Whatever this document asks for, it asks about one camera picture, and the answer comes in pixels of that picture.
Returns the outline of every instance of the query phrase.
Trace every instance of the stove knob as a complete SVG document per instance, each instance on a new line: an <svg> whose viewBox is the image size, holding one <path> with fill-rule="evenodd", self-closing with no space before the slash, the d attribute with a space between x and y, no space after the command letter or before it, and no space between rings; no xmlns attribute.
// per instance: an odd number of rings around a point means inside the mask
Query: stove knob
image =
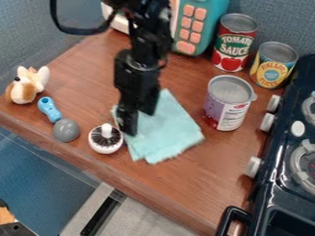
<svg viewBox="0 0 315 236"><path fill-rule="evenodd" d="M269 132L269 130L273 126L274 118L275 116L273 114L270 113L265 114L262 120L261 130Z"/></svg>
<svg viewBox="0 0 315 236"><path fill-rule="evenodd" d="M273 95L271 99L269 100L267 111L268 112L275 112L275 110L278 108L280 103L281 97L278 95Z"/></svg>
<svg viewBox="0 0 315 236"><path fill-rule="evenodd" d="M305 133L305 125L300 121L295 121L291 125L291 134L295 137L303 136Z"/></svg>
<svg viewBox="0 0 315 236"><path fill-rule="evenodd" d="M251 157L249 163L246 166L246 175L251 177L252 179L255 178L260 166L261 166L261 159Z"/></svg>

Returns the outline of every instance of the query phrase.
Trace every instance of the tomato sauce can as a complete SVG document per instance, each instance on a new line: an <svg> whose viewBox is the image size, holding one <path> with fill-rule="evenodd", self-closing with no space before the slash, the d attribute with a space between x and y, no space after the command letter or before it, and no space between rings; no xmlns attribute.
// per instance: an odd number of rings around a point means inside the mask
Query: tomato sauce can
<svg viewBox="0 0 315 236"><path fill-rule="evenodd" d="M235 130L241 126L251 102L256 99L252 86L240 77L214 77L208 84L205 119L217 130Z"/></svg>
<svg viewBox="0 0 315 236"><path fill-rule="evenodd" d="M220 19L212 63L217 68L237 72L247 64L256 37L257 22L246 15L232 13Z"/></svg>
<svg viewBox="0 0 315 236"><path fill-rule="evenodd" d="M278 89L285 85L298 60L298 53L290 46L268 41L257 52L251 67L251 79L267 89Z"/></svg>

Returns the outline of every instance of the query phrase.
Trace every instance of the open tin can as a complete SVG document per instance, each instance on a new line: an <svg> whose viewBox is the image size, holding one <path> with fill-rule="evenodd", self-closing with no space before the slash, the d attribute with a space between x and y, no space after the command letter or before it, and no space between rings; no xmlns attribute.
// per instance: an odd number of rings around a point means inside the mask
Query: open tin can
<svg viewBox="0 0 315 236"><path fill-rule="evenodd" d="M257 99L252 86L233 76L210 80L204 104L207 122L221 131L231 131L243 123L251 102Z"/></svg>
<svg viewBox="0 0 315 236"><path fill-rule="evenodd" d="M251 79L264 88L281 88L297 60L298 53L290 46L277 41L265 42L260 46L251 67Z"/></svg>

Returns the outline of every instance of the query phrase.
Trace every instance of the gray fabric wall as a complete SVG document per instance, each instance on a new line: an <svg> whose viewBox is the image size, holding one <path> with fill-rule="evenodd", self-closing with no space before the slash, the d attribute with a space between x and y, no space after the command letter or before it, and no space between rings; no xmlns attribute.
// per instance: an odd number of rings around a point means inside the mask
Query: gray fabric wall
<svg viewBox="0 0 315 236"><path fill-rule="evenodd" d="M64 7L63 17L75 19L79 25L96 20L90 18L91 12L99 16L100 0L59 1L69 5ZM314 10L315 0L230 0L229 12L257 19L260 27L254 49L264 41L281 41L303 55L315 53ZM49 0L1 0L0 23L0 94L18 65L45 65L80 40L53 25Z"/></svg>
<svg viewBox="0 0 315 236"><path fill-rule="evenodd" d="M243 13L258 21L255 49L265 41L280 41L300 55L315 53L314 0L230 0L229 12Z"/></svg>
<svg viewBox="0 0 315 236"><path fill-rule="evenodd" d="M99 20L97 0L59 0L61 17L85 27ZM78 43L82 38L60 32L50 15L49 0L0 0L0 94L19 65L35 68Z"/></svg>

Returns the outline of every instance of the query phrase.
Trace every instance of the gray ball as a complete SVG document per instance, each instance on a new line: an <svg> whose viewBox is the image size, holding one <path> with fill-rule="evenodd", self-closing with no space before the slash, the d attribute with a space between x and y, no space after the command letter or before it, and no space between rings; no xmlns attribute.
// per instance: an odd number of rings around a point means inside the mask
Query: gray ball
<svg viewBox="0 0 315 236"><path fill-rule="evenodd" d="M79 135L77 123L68 118L61 119L53 127L53 136L64 143L74 141Z"/></svg>

